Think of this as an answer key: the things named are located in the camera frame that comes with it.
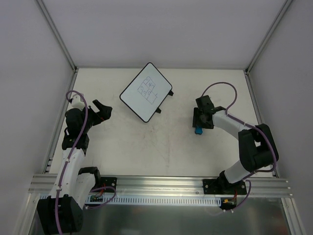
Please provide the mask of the blue whiteboard eraser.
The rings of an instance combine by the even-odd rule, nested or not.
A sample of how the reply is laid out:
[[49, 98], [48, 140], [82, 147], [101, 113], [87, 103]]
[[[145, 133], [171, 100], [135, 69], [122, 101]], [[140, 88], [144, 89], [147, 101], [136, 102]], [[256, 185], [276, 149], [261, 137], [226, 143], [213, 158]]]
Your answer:
[[203, 134], [203, 130], [201, 127], [196, 127], [195, 128], [195, 134], [196, 135], [202, 135]]

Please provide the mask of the small black-framed whiteboard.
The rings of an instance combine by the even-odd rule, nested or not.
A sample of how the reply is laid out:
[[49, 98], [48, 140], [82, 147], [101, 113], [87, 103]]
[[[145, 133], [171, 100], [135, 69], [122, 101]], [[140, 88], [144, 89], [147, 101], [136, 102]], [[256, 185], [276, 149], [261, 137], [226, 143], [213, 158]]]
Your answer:
[[144, 123], [150, 121], [155, 113], [161, 113], [160, 105], [168, 96], [172, 96], [173, 86], [149, 62], [120, 94], [120, 100], [132, 110]]

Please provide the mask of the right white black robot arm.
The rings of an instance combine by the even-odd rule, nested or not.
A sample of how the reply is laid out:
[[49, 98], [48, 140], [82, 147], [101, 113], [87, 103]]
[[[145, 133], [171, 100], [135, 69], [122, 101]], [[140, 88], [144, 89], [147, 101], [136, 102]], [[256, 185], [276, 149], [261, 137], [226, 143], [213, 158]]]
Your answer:
[[222, 171], [211, 183], [204, 183], [205, 194], [244, 195], [246, 190], [244, 180], [261, 172], [265, 167], [276, 166], [279, 154], [266, 124], [251, 125], [233, 116], [222, 106], [214, 106], [209, 96], [196, 99], [197, 106], [193, 111], [193, 128], [195, 134], [201, 135], [203, 129], [215, 127], [226, 131], [237, 139], [239, 145], [239, 160]]

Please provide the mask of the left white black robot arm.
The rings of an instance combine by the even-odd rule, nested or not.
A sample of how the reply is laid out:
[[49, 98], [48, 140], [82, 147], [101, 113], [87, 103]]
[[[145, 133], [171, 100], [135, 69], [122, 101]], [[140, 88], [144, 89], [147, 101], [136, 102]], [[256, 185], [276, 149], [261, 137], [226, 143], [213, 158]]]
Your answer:
[[81, 231], [85, 200], [91, 190], [97, 191], [102, 186], [98, 168], [82, 167], [82, 163], [89, 145], [89, 129], [110, 119], [112, 107], [97, 99], [93, 104], [98, 112], [81, 101], [71, 100], [72, 108], [65, 113], [61, 167], [48, 197], [37, 204], [46, 235]]

